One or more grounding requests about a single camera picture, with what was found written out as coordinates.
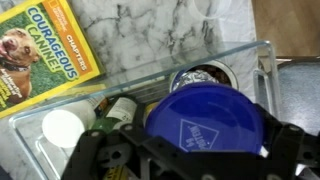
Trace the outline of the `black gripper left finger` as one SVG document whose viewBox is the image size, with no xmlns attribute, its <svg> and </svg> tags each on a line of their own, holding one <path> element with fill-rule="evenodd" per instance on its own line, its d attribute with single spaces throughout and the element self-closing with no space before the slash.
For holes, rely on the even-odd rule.
<svg viewBox="0 0 320 180">
<path fill-rule="evenodd" d="M 132 124 L 134 126 L 143 128 L 144 127 L 144 122 L 145 122 L 145 107 L 146 105 L 144 103 L 139 103 L 137 105 L 136 111 L 135 111 L 135 115 L 134 115 L 134 119 Z"/>
</svg>

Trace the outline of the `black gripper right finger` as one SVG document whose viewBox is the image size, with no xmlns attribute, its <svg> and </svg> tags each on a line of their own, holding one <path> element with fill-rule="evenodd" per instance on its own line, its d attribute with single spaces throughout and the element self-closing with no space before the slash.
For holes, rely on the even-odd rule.
<svg viewBox="0 0 320 180">
<path fill-rule="evenodd" d="M 289 123 L 279 121 L 257 105 L 264 125 L 263 147 L 268 155 L 263 161 L 266 180 L 294 180 L 304 131 Z"/>
</svg>

